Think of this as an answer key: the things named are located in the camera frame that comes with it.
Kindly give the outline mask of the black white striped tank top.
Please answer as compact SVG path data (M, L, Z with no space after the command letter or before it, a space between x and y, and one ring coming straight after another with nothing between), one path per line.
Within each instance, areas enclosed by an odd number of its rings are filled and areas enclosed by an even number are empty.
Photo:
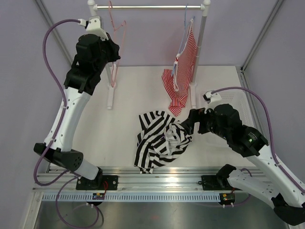
M150 111L139 115L141 131L137 135L134 166L141 174L166 166L182 155L193 137L181 122L165 111Z

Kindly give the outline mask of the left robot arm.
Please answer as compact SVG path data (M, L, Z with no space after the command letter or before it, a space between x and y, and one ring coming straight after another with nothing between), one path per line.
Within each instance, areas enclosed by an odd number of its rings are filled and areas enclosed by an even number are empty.
M102 169L84 159L72 148L81 114L101 80L104 67L120 59L119 45L111 38L102 40L94 34L78 39L76 55L64 81L64 98L53 126L44 142L36 143L34 152L46 161L81 176L93 190L103 184Z

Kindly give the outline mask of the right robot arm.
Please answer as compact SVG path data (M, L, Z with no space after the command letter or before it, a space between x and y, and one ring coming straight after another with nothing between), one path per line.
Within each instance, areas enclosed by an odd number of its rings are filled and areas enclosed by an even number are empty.
M267 139L257 129L244 125L237 110L229 104L208 110L192 109L182 126L192 135L195 123L199 123L199 134L213 133L226 140L234 152L257 166L271 181L268 185L226 164L216 174L218 187L231 186L249 193L269 205L289 225L304 223L305 192L289 179L293 175L289 169L283 171L286 166L275 159Z

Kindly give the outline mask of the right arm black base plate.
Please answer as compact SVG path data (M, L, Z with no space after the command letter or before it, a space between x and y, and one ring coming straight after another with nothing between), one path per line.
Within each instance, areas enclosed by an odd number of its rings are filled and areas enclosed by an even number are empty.
M204 191L232 191L229 184L220 184L216 175L202 175L197 182Z

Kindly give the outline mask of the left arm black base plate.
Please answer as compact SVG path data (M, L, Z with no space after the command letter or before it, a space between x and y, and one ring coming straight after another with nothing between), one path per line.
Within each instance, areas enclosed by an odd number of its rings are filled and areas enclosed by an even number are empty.
M94 180L82 177L77 181L76 190L117 190L118 178L116 175L102 175Z

